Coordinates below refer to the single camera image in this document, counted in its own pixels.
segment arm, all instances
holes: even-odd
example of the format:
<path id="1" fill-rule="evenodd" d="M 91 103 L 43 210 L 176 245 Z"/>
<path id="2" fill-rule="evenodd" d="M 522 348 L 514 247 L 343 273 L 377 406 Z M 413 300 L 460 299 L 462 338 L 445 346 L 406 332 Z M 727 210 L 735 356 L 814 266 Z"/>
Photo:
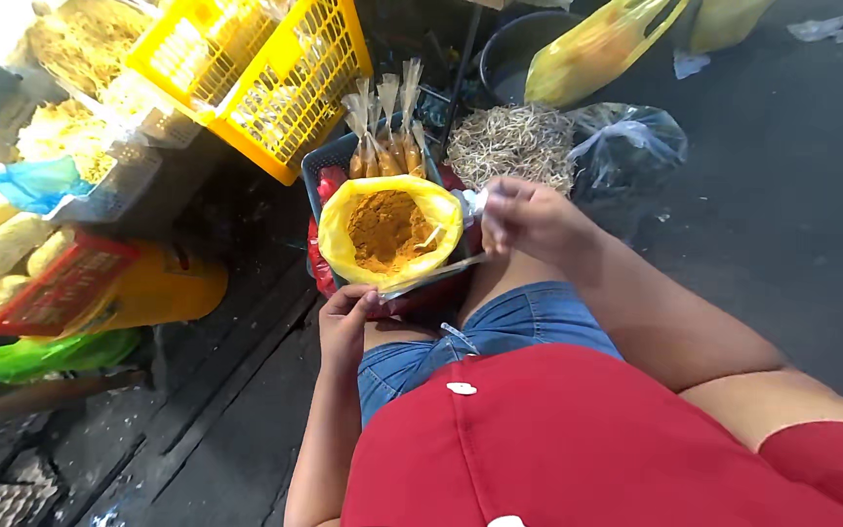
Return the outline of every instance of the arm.
<path id="1" fill-rule="evenodd" d="M 363 325 L 378 299 L 368 286 L 345 286 L 321 309 L 321 371 L 288 488 L 287 527 L 339 524 L 350 459 L 362 430 L 357 367 Z"/>
<path id="2" fill-rule="evenodd" d="M 680 392 L 756 450 L 773 432 L 843 421 L 843 398 L 787 367 L 745 324 L 656 270 L 553 190 L 490 184 L 484 247 L 514 246 L 569 277 L 626 362 Z"/>
<path id="3" fill-rule="evenodd" d="M 585 236 L 563 270 L 629 364 L 676 392 L 786 364 L 763 337 L 614 236 L 596 226 Z"/>

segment yellow plastic bag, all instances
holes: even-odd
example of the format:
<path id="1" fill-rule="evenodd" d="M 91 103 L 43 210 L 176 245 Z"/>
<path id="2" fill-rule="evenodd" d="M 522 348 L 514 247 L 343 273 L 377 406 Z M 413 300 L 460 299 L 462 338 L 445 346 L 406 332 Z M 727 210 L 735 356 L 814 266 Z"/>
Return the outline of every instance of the yellow plastic bag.
<path id="1" fill-rule="evenodd" d="M 346 232 L 350 215 L 360 200 L 382 190 L 408 192 L 428 222 L 441 226 L 438 248 L 415 258 L 393 275 L 374 273 L 357 265 L 356 247 Z M 324 205 L 318 226 L 318 249 L 331 268 L 348 282 L 384 288 L 387 284 L 422 277 L 437 269 L 451 255 L 462 232 L 461 203 L 435 183 L 408 174 L 350 179 Z"/>
<path id="2" fill-rule="evenodd" d="M 679 0 L 649 36 L 646 27 L 670 0 L 612 0 L 542 48 L 529 66 L 525 102 L 562 108 L 619 77 L 688 5 Z"/>
<path id="3" fill-rule="evenodd" d="M 746 39 L 776 0 L 703 0 L 688 45 L 692 54 L 730 48 Z"/>

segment green plastic bag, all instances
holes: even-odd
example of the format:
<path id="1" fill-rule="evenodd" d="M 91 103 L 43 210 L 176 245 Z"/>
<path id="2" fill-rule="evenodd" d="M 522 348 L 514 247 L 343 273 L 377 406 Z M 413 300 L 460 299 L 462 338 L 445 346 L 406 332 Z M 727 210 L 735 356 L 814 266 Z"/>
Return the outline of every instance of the green plastic bag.
<path id="1" fill-rule="evenodd" d="M 52 371 L 118 365 L 140 339 L 137 329 L 78 335 L 47 343 L 22 339 L 0 346 L 0 383 L 21 384 Z"/>

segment dried fish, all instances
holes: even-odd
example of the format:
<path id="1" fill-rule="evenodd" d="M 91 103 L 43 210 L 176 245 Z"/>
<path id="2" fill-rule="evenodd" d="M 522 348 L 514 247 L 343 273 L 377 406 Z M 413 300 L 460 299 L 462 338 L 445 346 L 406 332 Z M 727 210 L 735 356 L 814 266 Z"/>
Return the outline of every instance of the dried fish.
<path id="1" fill-rule="evenodd" d="M 464 185 L 481 190 L 490 179 L 514 176 L 568 195 L 568 162 L 575 123 L 539 104 L 475 110 L 451 131 L 448 160 Z"/>

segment blue plastic bag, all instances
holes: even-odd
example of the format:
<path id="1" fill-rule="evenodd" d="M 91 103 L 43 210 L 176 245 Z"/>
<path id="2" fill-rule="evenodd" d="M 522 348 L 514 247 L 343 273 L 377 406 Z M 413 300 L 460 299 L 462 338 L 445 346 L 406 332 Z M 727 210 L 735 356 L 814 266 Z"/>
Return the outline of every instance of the blue plastic bag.
<path id="1" fill-rule="evenodd" d="M 0 172 L 0 192 L 18 210 L 46 215 L 64 196 L 85 196 L 94 185 L 80 179 L 70 156 L 55 162 L 13 163 Z"/>

